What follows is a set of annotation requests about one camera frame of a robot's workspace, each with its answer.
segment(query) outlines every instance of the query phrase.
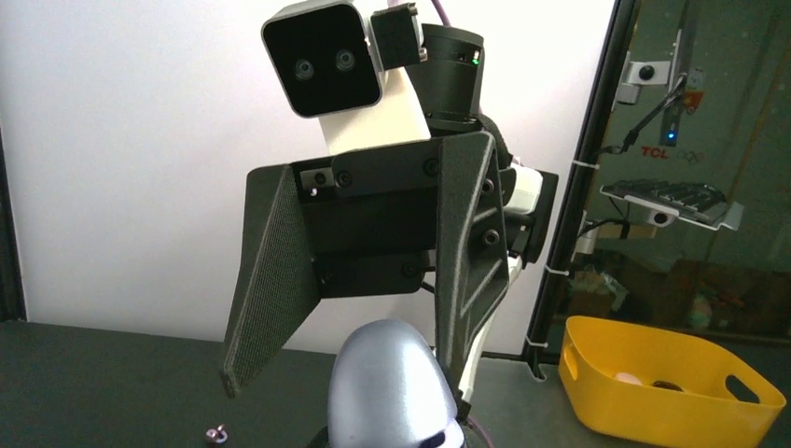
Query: camera lens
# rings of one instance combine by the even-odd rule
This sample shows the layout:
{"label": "camera lens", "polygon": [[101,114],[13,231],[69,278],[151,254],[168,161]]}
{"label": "camera lens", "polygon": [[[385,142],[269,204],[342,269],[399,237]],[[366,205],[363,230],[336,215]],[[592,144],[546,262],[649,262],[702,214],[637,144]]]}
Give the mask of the camera lens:
{"label": "camera lens", "polygon": [[307,81],[313,77],[313,64],[304,59],[300,59],[294,66],[294,75],[296,75],[297,79],[300,81]]}
{"label": "camera lens", "polygon": [[347,49],[342,49],[335,56],[335,66],[341,72],[348,72],[354,68],[354,55]]}

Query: tcl logo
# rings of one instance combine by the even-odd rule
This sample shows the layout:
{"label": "tcl logo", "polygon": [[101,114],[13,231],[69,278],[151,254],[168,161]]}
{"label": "tcl logo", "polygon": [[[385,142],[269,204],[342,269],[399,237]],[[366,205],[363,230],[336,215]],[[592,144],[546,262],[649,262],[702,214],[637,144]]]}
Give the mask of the tcl logo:
{"label": "tcl logo", "polygon": [[643,156],[650,157],[651,159],[660,159],[663,161],[680,159],[687,161],[690,165],[705,161],[706,155],[702,152],[686,151],[684,149],[667,149],[662,147],[642,147]]}

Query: screw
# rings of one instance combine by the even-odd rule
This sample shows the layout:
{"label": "screw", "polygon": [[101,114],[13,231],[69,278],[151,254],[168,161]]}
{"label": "screw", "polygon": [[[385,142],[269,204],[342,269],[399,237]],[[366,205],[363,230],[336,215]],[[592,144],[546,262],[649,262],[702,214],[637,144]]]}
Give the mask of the screw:
{"label": "screw", "polygon": [[219,445],[228,440],[228,432],[225,430],[225,425],[220,425],[216,428],[211,428],[206,431],[206,441],[211,444]]}
{"label": "screw", "polygon": [[643,65],[643,67],[640,68],[640,71],[637,72],[637,76],[639,76],[643,81],[648,81],[654,77],[655,73],[656,69],[653,65]]}
{"label": "screw", "polygon": [[343,188],[349,187],[352,185],[352,174],[348,171],[341,171],[338,173],[338,177],[335,178],[338,182],[338,186]]}
{"label": "screw", "polygon": [[323,273],[321,276],[322,285],[329,285],[332,283],[332,279],[335,277],[332,273]]}
{"label": "screw", "polygon": [[404,263],[404,265],[401,266],[401,273],[405,277],[414,277],[418,274],[418,268],[414,264]]}
{"label": "screw", "polygon": [[500,241],[500,233],[495,229],[488,229],[483,233],[483,243],[485,245],[496,245]]}
{"label": "screw", "polygon": [[494,191],[494,182],[491,179],[486,179],[483,181],[483,187],[481,187],[481,191],[483,194],[489,194]]}
{"label": "screw", "polygon": [[439,174],[439,160],[429,159],[423,164],[423,172],[429,177],[435,177]]}

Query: black metal pole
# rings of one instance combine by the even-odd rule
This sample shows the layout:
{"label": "black metal pole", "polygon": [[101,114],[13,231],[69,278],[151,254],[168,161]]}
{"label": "black metal pole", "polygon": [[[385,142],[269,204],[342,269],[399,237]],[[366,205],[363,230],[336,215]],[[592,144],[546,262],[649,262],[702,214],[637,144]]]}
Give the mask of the black metal pole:
{"label": "black metal pole", "polygon": [[6,174],[6,152],[3,150],[3,135],[0,131],[0,321],[25,319],[24,298],[20,258],[11,214],[11,196]]}
{"label": "black metal pole", "polygon": [[[599,60],[599,67],[588,102],[588,110],[576,148],[575,160],[577,161],[595,164],[598,159],[597,153],[604,141],[612,104],[620,83],[620,74],[629,50],[641,3],[641,0],[618,0],[613,8],[602,57]],[[579,230],[593,174],[594,171],[590,168],[572,165],[547,260],[547,265],[553,271],[565,271],[574,253],[576,233]],[[541,278],[535,310],[527,330],[527,340],[521,353],[522,358],[531,365],[536,376],[541,374],[538,369],[538,360],[542,353],[541,347],[537,345],[547,340],[549,327],[559,302],[554,292],[559,289],[564,280],[562,275],[546,271]]]}

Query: textured gripper pad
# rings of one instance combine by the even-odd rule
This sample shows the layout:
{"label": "textured gripper pad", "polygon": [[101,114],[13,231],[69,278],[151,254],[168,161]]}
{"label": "textured gripper pad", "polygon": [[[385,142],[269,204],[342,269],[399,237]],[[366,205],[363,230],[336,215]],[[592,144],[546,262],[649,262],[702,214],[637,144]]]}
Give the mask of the textured gripper pad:
{"label": "textured gripper pad", "polygon": [[250,172],[242,262],[221,367],[230,397],[255,378],[318,304],[311,257],[291,167]]}

